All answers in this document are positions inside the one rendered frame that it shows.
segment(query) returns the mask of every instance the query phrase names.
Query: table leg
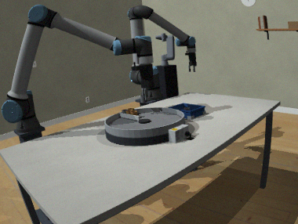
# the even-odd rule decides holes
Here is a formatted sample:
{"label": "table leg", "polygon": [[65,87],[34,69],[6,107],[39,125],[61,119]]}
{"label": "table leg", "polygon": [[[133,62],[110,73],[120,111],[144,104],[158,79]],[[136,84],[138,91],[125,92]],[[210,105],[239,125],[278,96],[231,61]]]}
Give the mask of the table leg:
{"label": "table leg", "polygon": [[20,192],[22,193],[23,200],[25,202],[26,208],[28,210],[29,216],[31,218],[31,221],[33,224],[40,224],[38,216],[35,211],[35,206],[32,203],[32,200],[27,193],[27,191],[23,188],[23,186],[17,181],[17,184],[19,185]]}
{"label": "table leg", "polygon": [[267,183],[267,175],[269,169],[270,151],[271,151],[271,137],[272,137],[272,118],[273,112],[266,116],[266,131],[265,131],[265,145],[263,149],[263,167],[260,181],[260,188],[264,189]]}

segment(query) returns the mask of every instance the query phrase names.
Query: table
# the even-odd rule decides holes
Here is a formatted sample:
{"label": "table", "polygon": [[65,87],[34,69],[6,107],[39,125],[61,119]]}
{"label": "table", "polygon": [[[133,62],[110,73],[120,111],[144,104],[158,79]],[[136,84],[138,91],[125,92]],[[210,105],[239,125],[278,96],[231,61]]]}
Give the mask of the table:
{"label": "table", "polygon": [[[203,164],[266,118],[260,188],[265,188],[273,110],[280,102],[188,93],[148,107],[205,106],[181,143],[121,146],[104,133],[106,118],[12,146],[0,154],[19,183],[33,223],[98,223],[144,200]],[[31,198],[41,208],[36,215]]]}

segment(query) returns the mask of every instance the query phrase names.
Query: wall clock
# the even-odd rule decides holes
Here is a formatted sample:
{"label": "wall clock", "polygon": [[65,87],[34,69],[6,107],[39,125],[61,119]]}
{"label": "wall clock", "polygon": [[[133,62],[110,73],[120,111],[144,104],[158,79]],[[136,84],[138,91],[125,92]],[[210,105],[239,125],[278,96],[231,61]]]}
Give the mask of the wall clock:
{"label": "wall clock", "polygon": [[253,6],[256,3],[256,0],[241,0],[245,6]]}

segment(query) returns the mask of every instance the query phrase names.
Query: wall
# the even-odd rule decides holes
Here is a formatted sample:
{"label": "wall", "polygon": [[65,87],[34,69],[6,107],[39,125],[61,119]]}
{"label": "wall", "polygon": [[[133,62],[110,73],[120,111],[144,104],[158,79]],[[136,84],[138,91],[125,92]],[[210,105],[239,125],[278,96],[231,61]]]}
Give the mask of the wall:
{"label": "wall", "polygon": [[[128,10],[141,0],[101,1],[2,1],[0,8],[0,104],[11,88],[29,9],[45,5],[61,16],[118,38],[130,38]],[[129,80],[131,55],[114,56],[101,46],[57,29],[44,28],[28,89],[33,92],[40,122],[73,114],[140,94]],[[0,116],[0,134],[11,132]]]}
{"label": "wall", "polygon": [[[295,31],[256,31],[258,16],[266,15],[269,28],[287,28],[298,21],[296,1],[256,0],[246,7],[241,0],[143,0],[197,40],[196,72],[188,72],[186,48],[176,47],[180,93],[200,92],[280,100],[283,107],[298,108],[298,63]],[[149,20],[145,31],[152,38],[169,34]],[[166,52],[165,43],[154,40],[154,64]]]}

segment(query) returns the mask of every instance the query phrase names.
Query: blue bin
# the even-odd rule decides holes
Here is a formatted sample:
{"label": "blue bin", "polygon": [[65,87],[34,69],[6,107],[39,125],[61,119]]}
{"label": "blue bin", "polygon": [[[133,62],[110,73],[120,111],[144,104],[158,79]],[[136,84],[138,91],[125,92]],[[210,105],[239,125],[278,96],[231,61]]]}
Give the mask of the blue bin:
{"label": "blue bin", "polygon": [[203,115],[205,112],[205,106],[189,104],[189,103],[177,104],[170,108],[180,110],[181,112],[184,113],[184,118],[188,120],[199,117]]}

